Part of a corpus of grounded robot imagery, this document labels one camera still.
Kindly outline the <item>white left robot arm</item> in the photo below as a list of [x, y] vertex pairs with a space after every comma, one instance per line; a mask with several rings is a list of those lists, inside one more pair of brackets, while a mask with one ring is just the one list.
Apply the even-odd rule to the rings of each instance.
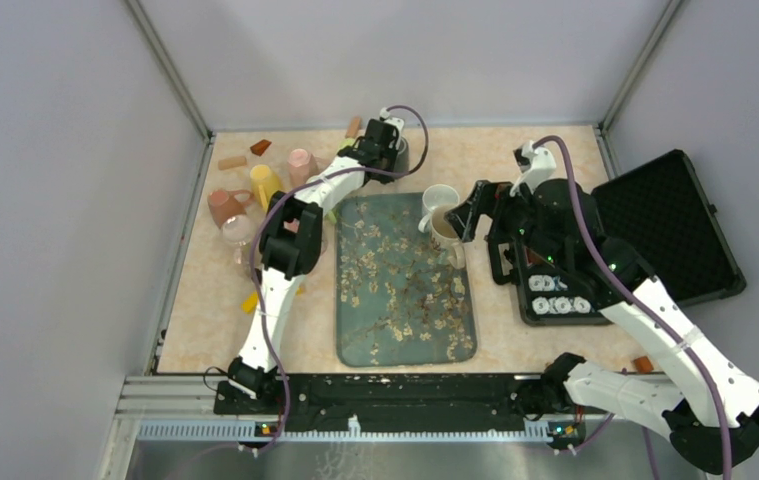
[[276, 349], [298, 288], [321, 255], [325, 216], [366, 183], [389, 183], [407, 174], [407, 167], [398, 165], [404, 125], [403, 119], [382, 113], [322, 172], [288, 193], [272, 196], [254, 247], [261, 255], [256, 309], [244, 344], [227, 370], [227, 384], [250, 412], [269, 410], [279, 396]]

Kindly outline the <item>dark teal mug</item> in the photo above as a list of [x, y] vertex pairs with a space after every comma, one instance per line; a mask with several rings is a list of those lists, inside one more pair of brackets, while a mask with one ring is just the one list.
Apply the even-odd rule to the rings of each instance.
[[401, 138], [398, 145], [397, 157], [394, 163], [393, 171], [395, 173], [408, 172], [409, 164], [409, 143], [406, 138]]

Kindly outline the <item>cream patterned mug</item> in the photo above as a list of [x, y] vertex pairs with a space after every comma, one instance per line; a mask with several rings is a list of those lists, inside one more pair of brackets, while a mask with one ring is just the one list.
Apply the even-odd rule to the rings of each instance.
[[464, 269], [466, 267], [464, 246], [452, 225], [444, 218], [452, 208], [452, 205], [442, 205], [431, 214], [430, 246], [437, 253], [438, 264]]

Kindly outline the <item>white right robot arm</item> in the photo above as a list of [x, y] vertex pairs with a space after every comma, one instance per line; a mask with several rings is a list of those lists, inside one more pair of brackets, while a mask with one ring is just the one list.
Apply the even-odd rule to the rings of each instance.
[[555, 412], [601, 409], [669, 440], [698, 469], [729, 478], [759, 447], [759, 382], [736, 367], [684, 314], [646, 260], [609, 235], [595, 199], [568, 179], [525, 184], [478, 181], [446, 221], [464, 242], [488, 216], [487, 240], [543, 258], [594, 310], [637, 341], [665, 385], [609, 371], [563, 353], [542, 373]]

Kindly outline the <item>white and blue mug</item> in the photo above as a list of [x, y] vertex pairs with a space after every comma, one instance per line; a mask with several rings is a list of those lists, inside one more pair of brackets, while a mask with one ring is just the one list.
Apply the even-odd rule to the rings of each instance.
[[428, 187], [421, 197], [421, 215], [418, 230], [425, 233], [430, 225], [433, 212], [441, 206], [455, 206], [460, 203], [459, 193], [446, 184], [435, 184]]

